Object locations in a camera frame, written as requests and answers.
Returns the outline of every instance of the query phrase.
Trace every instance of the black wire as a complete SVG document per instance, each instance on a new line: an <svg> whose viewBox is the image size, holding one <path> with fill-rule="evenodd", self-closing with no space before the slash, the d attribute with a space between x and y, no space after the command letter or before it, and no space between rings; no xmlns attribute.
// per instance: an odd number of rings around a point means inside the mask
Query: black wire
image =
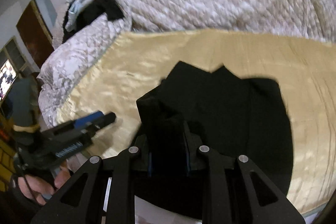
<svg viewBox="0 0 336 224"><path fill-rule="evenodd" d="M22 157L21 157L21 155L20 155L20 151L19 151L19 147L18 147L18 145L17 145L17 142L15 142L15 144L16 144L16 152L17 152L17 155L18 155L18 157L19 157L19 162L20 162L20 164L21 164L21 163L22 163ZM26 183L26 185L27 185L27 187L28 187L28 190L29 190L31 196L33 197L33 201L36 202L38 205L40 205L40 204L38 203L37 199L36 199L36 196L34 195L33 190L31 189L31 187L30 187L30 185L29 185L29 183L28 183L28 181L27 181L26 174L25 174L25 172L23 171L23 169L22 169L21 167L22 167L21 165L18 166L18 169L19 169L19 172L20 172L20 176L23 177L23 179L24 179L24 181L25 181L25 183Z"/></svg>

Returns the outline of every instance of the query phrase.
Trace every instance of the metal screw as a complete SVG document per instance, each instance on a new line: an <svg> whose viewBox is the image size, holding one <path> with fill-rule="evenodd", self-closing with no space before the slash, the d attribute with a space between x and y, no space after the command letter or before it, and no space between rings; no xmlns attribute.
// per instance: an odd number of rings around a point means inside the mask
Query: metal screw
<svg viewBox="0 0 336 224"><path fill-rule="evenodd" d="M139 151L139 148L137 148L136 146L132 146L128 149L128 152L134 154L137 153Z"/></svg>
<svg viewBox="0 0 336 224"><path fill-rule="evenodd" d="M100 159L99 159L98 156L93 156L93 157L90 158L90 162L91 162L92 164L96 164L99 160L100 160Z"/></svg>
<svg viewBox="0 0 336 224"><path fill-rule="evenodd" d="M206 152L209 152L210 148L209 146L202 145L199 147L199 150L206 153Z"/></svg>
<svg viewBox="0 0 336 224"><path fill-rule="evenodd" d="M245 155L240 155L238 157L238 159L241 161L241 162L248 162L249 158L248 156L245 156Z"/></svg>

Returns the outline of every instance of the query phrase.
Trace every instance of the human hand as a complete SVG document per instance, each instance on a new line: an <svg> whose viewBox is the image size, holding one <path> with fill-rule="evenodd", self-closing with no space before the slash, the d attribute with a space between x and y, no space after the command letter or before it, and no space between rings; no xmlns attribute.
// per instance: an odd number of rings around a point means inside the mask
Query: human hand
<svg viewBox="0 0 336 224"><path fill-rule="evenodd" d="M63 186L63 184L65 184L65 182L70 178L70 173L69 170L66 166L66 163L63 163L60 166L60 172L58 173L58 175L55 178L54 181L54 185L56 187L56 190L54 190L54 188L45 180L39 178L39 177L34 177L31 175L26 175L26 179L27 182L33 192L33 195L31 194L25 179L23 177L19 177L17 179L17 183L18 186L21 190L21 192L23 193L23 195L26 198L29 199L36 199L36 201L40 204L40 205L45 205L45 200L42 197L43 194L50 194L53 195L55 193L55 191L57 191L57 189L61 188Z"/></svg>

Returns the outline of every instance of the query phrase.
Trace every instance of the gold blanket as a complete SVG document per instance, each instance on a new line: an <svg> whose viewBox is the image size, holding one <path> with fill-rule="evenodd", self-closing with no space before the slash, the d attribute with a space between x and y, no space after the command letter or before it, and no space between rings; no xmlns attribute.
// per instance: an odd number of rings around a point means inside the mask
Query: gold blanket
<svg viewBox="0 0 336 224"><path fill-rule="evenodd" d="M109 157L128 147L139 125L135 101L174 65L213 71L224 64L240 77L277 79L292 125L294 167L288 199L308 212L336 187L336 46L270 34L197 30L123 33L58 109L58 122L113 111L117 124L100 131L89 152Z"/></svg>

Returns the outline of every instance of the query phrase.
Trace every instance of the brown wooden door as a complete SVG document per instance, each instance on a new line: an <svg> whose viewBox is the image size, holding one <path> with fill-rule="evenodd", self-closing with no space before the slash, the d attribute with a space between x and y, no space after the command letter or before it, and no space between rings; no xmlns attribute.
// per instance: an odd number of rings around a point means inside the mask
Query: brown wooden door
<svg viewBox="0 0 336 224"><path fill-rule="evenodd" d="M51 35L33 0L22 13L16 28L35 63L41 68L54 49Z"/></svg>

